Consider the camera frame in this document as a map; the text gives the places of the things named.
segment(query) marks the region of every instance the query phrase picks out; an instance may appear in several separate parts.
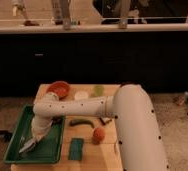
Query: cucumber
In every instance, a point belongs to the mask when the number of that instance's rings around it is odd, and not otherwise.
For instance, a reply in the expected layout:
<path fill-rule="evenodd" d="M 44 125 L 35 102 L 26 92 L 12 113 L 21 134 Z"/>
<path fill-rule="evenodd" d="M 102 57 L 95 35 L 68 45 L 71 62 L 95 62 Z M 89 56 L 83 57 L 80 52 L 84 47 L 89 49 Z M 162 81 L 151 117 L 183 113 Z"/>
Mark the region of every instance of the cucumber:
<path fill-rule="evenodd" d="M 92 128 L 94 128 L 94 123 L 88 119 L 72 119 L 69 122 L 70 126 L 76 126 L 76 125 L 81 125 L 81 124 L 88 124 Z"/>

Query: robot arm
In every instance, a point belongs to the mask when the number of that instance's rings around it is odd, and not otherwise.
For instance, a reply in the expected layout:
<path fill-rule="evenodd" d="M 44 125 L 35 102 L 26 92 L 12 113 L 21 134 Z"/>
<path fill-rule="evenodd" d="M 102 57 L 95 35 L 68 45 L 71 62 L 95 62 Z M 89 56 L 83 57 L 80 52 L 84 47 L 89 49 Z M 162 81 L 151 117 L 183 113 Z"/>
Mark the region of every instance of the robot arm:
<path fill-rule="evenodd" d="M 34 105 L 34 113 L 32 132 L 37 139 L 47 134 L 51 117 L 59 114 L 114 117 L 125 171 L 169 169 L 153 105 L 139 85 L 124 85 L 114 97 L 82 101 L 59 102 L 47 94 Z"/>

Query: green sponge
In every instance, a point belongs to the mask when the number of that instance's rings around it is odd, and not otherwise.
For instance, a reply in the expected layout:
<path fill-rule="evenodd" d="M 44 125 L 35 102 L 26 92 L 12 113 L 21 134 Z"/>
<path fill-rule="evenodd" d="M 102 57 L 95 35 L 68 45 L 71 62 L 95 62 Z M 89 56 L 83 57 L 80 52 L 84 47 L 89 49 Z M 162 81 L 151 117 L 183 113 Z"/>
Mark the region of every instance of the green sponge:
<path fill-rule="evenodd" d="M 68 160 L 82 160 L 82 148 L 84 140 L 82 138 L 72 138 Z"/>

